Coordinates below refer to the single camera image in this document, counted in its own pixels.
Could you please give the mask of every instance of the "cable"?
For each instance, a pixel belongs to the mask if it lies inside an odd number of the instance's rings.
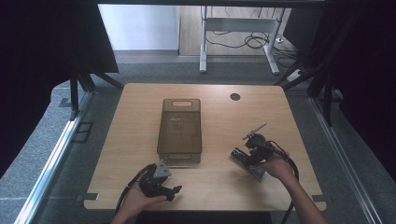
[[[290,58],[290,57],[285,57],[285,58],[278,57],[278,58],[276,59],[276,64],[278,64],[278,65],[280,65],[280,66],[282,66],[282,67],[290,67],[290,65],[285,65],[285,64],[283,64],[283,63],[281,62],[281,60],[290,60],[290,59],[296,60],[296,59],[293,59],[293,58]]]
[[[128,185],[125,187],[125,189],[122,191],[122,194],[119,198],[119,201],[117,202],[117,207],[116,207],[116,214],[119,212],[120,207],[122,205],[122,202],[125,198],[125,195],[128,193],[128,191],[131,189],[132,185],[137,182],[137,179],[139,179],[139,177],[145,173],[148,169],[150,169],[153,166],[153,164],[147,165],[145,168],[143,168],[143,170],[139,171],[139,173],[137,173],[137,175],[134,177],[134,179],[131,180],[131,182],[128,183]]]
[[[292,170],[293,170],[293,172],[294,172],[294,176],[296,177],[297,181],[299,181],[300,175],[299,175],[299,171],[298,171],[298,169],[297,169],[297,165],[296,165],[296,163],[288,156],[288,154],[286,153],[286,151],[285,151],[282,147],[280,147],[280,146],[279,146],[276,142],[274,142],[274,141],[266,141],[265,143],[274,143],[280,150],[275,149],[275,148],[272,148],[272,147],[268,147],[267,145],[262,144],[262,143],[257,143],[257,144],[258,144],[260,147],[264,147],[264,148],[266,148],[266,149],[268,149],[268,150],[271,150],[272,152],[274,152],[274,153],[278,154],[280,157],[282,157],[282,159],[285,160],[285,161],[291,166],[291,168],[292,168]],[[294,204],[293,204],[293,201],[291,201],[291,203],[290,203],[290,205],[289,205],[289,208],[288,208],[288,210],[286,211],[285,216],[283,216],[283,219],[282,219],[282,221],[281,221],[281,224],[285,224],[285,223],[286,223],[286,221],[288,220],[288,218],[289,218],[289,216],[290,216],[290,214],[291,214],[291,211],[293,210],[293,207],[294,207]]]
[[[275,15],[275,10],[276,10],[276,7],[274,7],[274,11],[273,11],[273,15],[272,15],[271,19],[273,19],[273,18],[274,18],[274,15]]]
[[[253,12],[250,14],[250,18],[253,17],[253,14],[257,11],[257,9],[258,9],[258,7],[256,7],[253,10]],[[203,7],[201,7],[201,22],[204,22],[204,16],[203,16],[202,10],[203,10]],[[227,15],[230,17],[230,14],[227,11],[227,7],[225,7],[224,10],[227,13]],[[274,7],[272,18],[275,15],[275,11],[276,11],[276,8]],[[268,12],[269,12],[269,8],[267,8],[266,17],[268,17]],[[211,16],[213,16],[213,7],[211,7],[210,14],[211,14]],[[262,14],[262,7],[260,7],[258,18],[260,17],[261,14]],[[227,35],[227,34],[230,34],[230,33],[232,33],[232,32],[216,33],[216,32],[213,31],[214,35]],[[223,46],[225,48],[230,48],[230,49],[239,49],[239,48],[242,48],[244,46],[248,46],[251,49],[261,49],[266,44],[269,44],[269,35],[268,34],[259,33],[259,34],[262,34],[264,37],[259,36],[259,35],[254,35],[254,34],[255,33],[251,33],[250,35],[246,36],[245,40],[244,40],[245,42],[243,44],[239,45],[239,46],[229,46],[229,45],[225,45],[225,44],[222,44],[222,43],[213,42],[213,41],[210,41],[209,39],[207,39],[207,37],[205,38],[205,41],[207,41],[208,43],[210,43],[212,45],[220,45],[220,46]],[[256,44],[258,44],[258,46],[252,45],[251,41],[254,41]],[[283,77],[278,82],[276,82],[274,84],[274,85],[280,85],[281,82],[285,81],[292,74],[292,72],[295,69],[297,69],[298,66],[300,66],[303,63],[302,60],[304,61],[304,58],[301,57],[301,53],[299,51],[297,51],[297,50],[278,49],[275,46],[273,46],[273,50],[276,53],[276,55],[286,57],[286,58],[278,58],[278,59],[276,59],[277,62],[283,67],[287,67],[287,66],[285,64],[281,63],[280,60],[282,60],[282,59],[293,59],[293,60],[296,60],[296,62],[289,67],[288,71],[283,75]]]
[[[345,15],[343,19],[339,20],[334,25],[334,27],[331,29],[330,33],[326,36],[326,38],[324,38],[313,50],[306,53],[305,55],[299,54],[298,57],[296,58],[296,62],[290,67],[293,69],[288,69],[288,71],[282,76],[282,78],[274,85],[280,86],[280,84],[283,81],[285,81],[300,66],[314,65],[315,67],[312,68],[309,72],[304,72],[302,76],[294,79],[292,82],[283,85],[282,88],[284,91],[292,88],[293,86],[296,86],[302,81],[305,81],[313,77],[318,72],[320,72],[320,70],[323,68],[323,63],[315,64],[316,63],[315,61],[317,61],[318,59],[326,58],[326,53],[328,52],[328,48],[330,47],[332,40],[337,35],[337,32],[339,31],[339,27],[346,19],[347,19],[347,15]]]

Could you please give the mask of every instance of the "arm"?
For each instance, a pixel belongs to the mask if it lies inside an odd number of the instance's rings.
[[[328,223],[326,218],[318,210],[314,202],[312,202],[311,198],[295,178],[290,165],[279,155],[274,155],[270,160],[255,165],[255,167],[264,168],[268,174],[278,178],[282,182],[290,194],[297,216],[300,219],[300,223]]]
[[[132,188],[125,195],[119,212],[114,216],[111,224],[128,223],[130,219],[136,217],[145,208],[166,200],[166,196],[148,198],[139,188],[138,183],[134,183]]]

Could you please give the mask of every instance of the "human hand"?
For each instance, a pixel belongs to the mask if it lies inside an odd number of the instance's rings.
[[[274,155],[268,161],[253,165],[252,168],[262,168],[266,170],[269,175],[278,178],[282,182],[294,177],[291,166],[276,153],[274,153]]]
[[[140,189],[138,182],[136,182],[125,195],[120,210],[114,216],[111,223],[127,223],[129,219],[136,217],[145,208],[164,201],[166,201],[166,196],[147,197]]]

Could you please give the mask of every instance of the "table leg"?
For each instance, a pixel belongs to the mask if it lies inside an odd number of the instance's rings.
[[[78,113],[78,75],[76,71],[73,71],[70,77],[70,103],[72,106],[72,113],[70,115],[70,120],[74,120]]]
[[[104,81],[110,83],[111,85],[113,85],[114,87],[123,90],[123,85],[121,83],[119,83],[116,79],[106,75],[105,73],[94,73],[95,75],[97,75],[99,78],[103,79]]]
[[[202,43],[201,43],[201,51],[199,58],[199,71],[201,73],[206,72],[206,19],[207,19],[207,6],[204,6],[204,16],[202,18]]]
[[[270,36],[270,42],[268,43],[268,46],[264,46],[265,56],[267,57],[268,63],[270,64],[271,70],[274,75],[279,75],[279,69],[277,68],[274,56],[272,55],[272,50],[274,48],[276,36],[277,33],[279,32],[280,25],[282,24],[282,18],[284,14],[285,14],[285,8],[282,8],[280,14],[278,15],[278,18],[276,18],[274,30]]]

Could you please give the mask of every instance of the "white wall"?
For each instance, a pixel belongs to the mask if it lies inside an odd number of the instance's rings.
[[[178,49],[178,7],[99,5],[113,50]]]

